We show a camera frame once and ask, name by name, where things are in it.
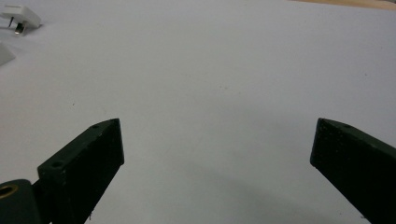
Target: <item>screw hole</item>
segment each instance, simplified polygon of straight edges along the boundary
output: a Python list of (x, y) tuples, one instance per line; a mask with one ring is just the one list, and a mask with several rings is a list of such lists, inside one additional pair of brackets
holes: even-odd
[(0, 199), (8, 197), (9, 195), (17, 191), (17, 189), (18, 186), (16, 185), (3, 186), (2, 188), (0, 188)]
[(53, 168), (59, 168), (59, 167), (61, 167), (63, 164), (64, 164), (64, 163), (61, 162), (61, 161), (56, 161), (56, 162), (54, 162), (54, 163), (52, 164), (52, 167), (53, 167)]

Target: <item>white object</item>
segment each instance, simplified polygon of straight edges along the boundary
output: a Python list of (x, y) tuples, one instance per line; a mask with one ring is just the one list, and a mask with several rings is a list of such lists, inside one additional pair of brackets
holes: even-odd
[(7, 63), (15, 58), (2, 42), (0, 42), (0, 65)]
[(38, 28), (41, 22), (41, 19), (26, 6), (6, 5), (2, 16), (10, 18), (11, 22), (15, 21), (18, 24), (15, 30), (16, 34), (22, 34), (26, 27)]

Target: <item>white surface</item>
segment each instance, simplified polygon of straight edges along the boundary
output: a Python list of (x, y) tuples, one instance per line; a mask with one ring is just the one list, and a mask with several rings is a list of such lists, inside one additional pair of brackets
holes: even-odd
[(33, 0), (0, 29), (0, 181), (120, 118), (88, 223), (368, 223), (313, 167), (317, 118), (396, 146), (396, 14), (289, 1)]

